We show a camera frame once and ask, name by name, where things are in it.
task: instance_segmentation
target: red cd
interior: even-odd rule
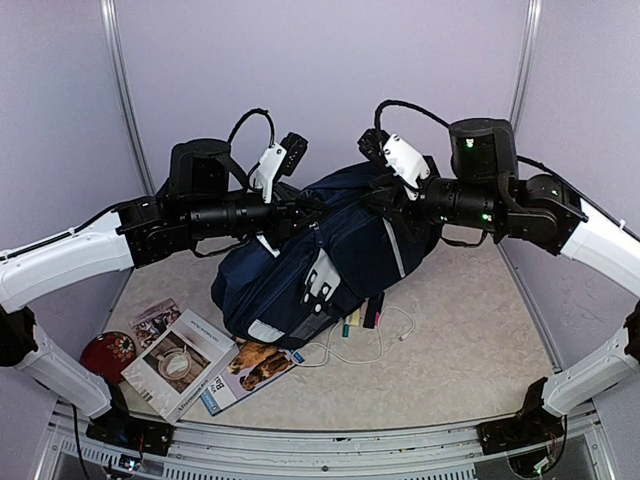
[[[123,378],[120,372],[136,358],[136,346],[131,337],[122,332],[105,332],[94,338],[80,356],[87,370],[104,377],[113,384]]]

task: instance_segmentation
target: navy blue backpack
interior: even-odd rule
[[[330,213],[274,257],[257,239],[220,263],[211,297],[227,330],[249,340],[297,349],[415,270],[441,229],[412,242],[362,205],[380,176],[371,162],[334,172],[302,194]]]

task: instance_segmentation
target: white charging cable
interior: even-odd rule
[[[323,367],[323,366],[325,366],[327,364],[327,362],[329,361],[329,354],[333,355],[338,360],[341,360],[344,363],[348,363],[349,365],[370,365],[372,363],[379,362],[380,360],[382,360],[382,357],[384,357],[384,340],[382,339],[382,317],[384,317],[384,314],[387,312],[387,310],[396,310],[396,311],[404,314],[409,320],[411,320],[411,328],[409,328],[409,330],[407,330],[405,333],[403,333],[402,335],[400,335],[398,337],[398,340],[400,340],[401,342],[406,340],[407,338],[409,338],[409,335],[411,335],[411,333],[416,328],[416,320],[415,320],[415,318],[413,318],[407,312],[402,310],[400,307],[394,307],[393,305],[389,305],[388,307],[384,307],[382,309],[382,312],[380,312],[380,318],[378,319],[378,326],[376,328],[376,330],[378,331],[378,340],[380,342],[380,354],[378,355],[377,358],[375,358],[373,360],[349,360],[348,358],[344,358],[342,355],[340,355],[340,354],[336,353],[335,351],[331,350],[331,348],[330,348],[330,346],[331,346],[331,335],[333,334],[333,331],[340,326],[341,322],[338,322],[329,331],[329,336],[327,337],[327,344],[326,345],[324,345],[322,343],[319,343],[319,342],[310,342],[310,343],[307,343],[307,345],[306,345],[306,346],[315,345],[317,347],[321,347],[321,348],[324,349],[324,357],[322,358],[322,361],[320,363],[298,362],[295,359],[295,355],[291,357],[291,360],[293,361],[294,364],[298,365],[299,367],[307,367],[307,368],[315,368],[315,367]]]

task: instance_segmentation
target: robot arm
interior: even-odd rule
[[[386,173],[379,189],[365,199],[371,208],[414,238],[425,225],[454,224],[482,230],[483,238],[491,234],[495,243],[504,237],[523,239],[588,265],[640,297],[640,239],[560,176],[518,157],[506,120],[440,123],[449,130],[455,179],[441,178],[431,157],[423,158],[398,135],[382,131],[376,115],[377,129],[359,141],[360,151]],[[547,173],[520,180],[519,161]],[[561,435],[564,415],[640,371],[639,361],[640,306],[602,347],[532,384],[513,418],[481,424],[484,452]]]
[[[260,236],[277,252],[325,213],[323,204],[276,183],[293,172],[306,144],[293,133],[274,143],[253,179],[233,161],[228,142],[198,139],[176,145],[170,176],[155,196],[119,203],[79,227],[0,252],[0,366],[16,367],[77,406],[92,420],[94,438],[137,449],[141,431],[148,430],[144,438],[157,437],[158,425],[129,418],[117,387],[60,349],[27,305],[86,278],[144,267],[175,252],[210,255],[196,251],[198,242],[210,237],[231,236],[243,244]],[[228,191],[229,174],[239,190]],[[166,444],[167,435],[162,436]],[[166,447],[150,451],[166,453]]]

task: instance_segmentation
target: magazine cover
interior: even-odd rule
[[[211,415],[248,397],[295,366],[289,350],[240,339],[236,343],[240,345],[240,353],[201,396]],[[295,359],[298,363],[304,361],[298,353]]]
[[[131,328],[140,346],[145,350],[180,316],[178,305],[168,298],[147,308],[131,322]]]
[[[122,376],[173,424],[237,354],[233,340],[186,310]]]

